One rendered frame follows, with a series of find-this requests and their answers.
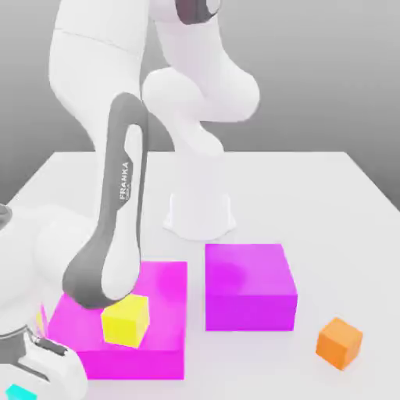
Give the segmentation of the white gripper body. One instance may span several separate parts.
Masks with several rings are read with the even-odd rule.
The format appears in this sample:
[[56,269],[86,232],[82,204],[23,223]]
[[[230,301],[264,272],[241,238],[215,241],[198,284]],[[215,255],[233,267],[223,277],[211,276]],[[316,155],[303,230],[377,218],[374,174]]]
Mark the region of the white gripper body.
[[32,346],[25,356],[11,364],[0,364],[0,400],[12,384],[37,395],[37,400],[84,400],[88,379],[79,356],[73,350],[61,351]]

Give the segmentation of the small cyan cube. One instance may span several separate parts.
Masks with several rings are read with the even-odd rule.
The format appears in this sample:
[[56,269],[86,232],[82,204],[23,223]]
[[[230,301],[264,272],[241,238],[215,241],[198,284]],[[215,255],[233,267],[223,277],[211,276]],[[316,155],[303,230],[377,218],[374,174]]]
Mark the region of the small cyan cube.
[[5,395],[7,400],[38,400],[38,396],[35,393],[16,384],[10,385],[5,390]]

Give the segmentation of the small yellow cube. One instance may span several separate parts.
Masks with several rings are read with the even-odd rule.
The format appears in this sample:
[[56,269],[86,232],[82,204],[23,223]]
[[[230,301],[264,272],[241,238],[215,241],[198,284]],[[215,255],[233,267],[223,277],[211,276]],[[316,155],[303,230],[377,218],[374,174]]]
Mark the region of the small yellow cube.
[[150,324],[148,297],[128,295],[105,308],[101,321],[106,343],[139,348]]

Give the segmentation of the small orange cube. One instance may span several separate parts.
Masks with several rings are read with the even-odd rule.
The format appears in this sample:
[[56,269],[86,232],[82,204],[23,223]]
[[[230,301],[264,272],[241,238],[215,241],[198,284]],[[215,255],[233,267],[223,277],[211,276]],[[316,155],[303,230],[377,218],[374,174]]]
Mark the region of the small orange cube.
[[362,331],[335,317],[319,332],[316,354],[344,370],[359,354],[362,340]]

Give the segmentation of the large magenta box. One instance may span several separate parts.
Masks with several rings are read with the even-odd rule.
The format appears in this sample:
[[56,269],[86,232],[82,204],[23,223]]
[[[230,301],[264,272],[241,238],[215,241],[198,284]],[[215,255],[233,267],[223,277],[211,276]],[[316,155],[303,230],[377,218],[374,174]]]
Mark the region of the large magenta box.
[[63,295],[48,322],[48,338],[73,349],[90,380],[182,380],[188,265],[143,262],[132,295],[147,296],[150,324],[139,348],[104,341],[101,314]]

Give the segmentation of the large purple box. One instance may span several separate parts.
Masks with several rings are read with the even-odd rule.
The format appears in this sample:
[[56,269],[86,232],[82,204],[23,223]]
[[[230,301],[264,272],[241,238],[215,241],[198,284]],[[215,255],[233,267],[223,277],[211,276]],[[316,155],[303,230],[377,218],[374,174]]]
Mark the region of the large purple box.
[[297,304],[282,245],[205,246],[207,331],[292,331]]

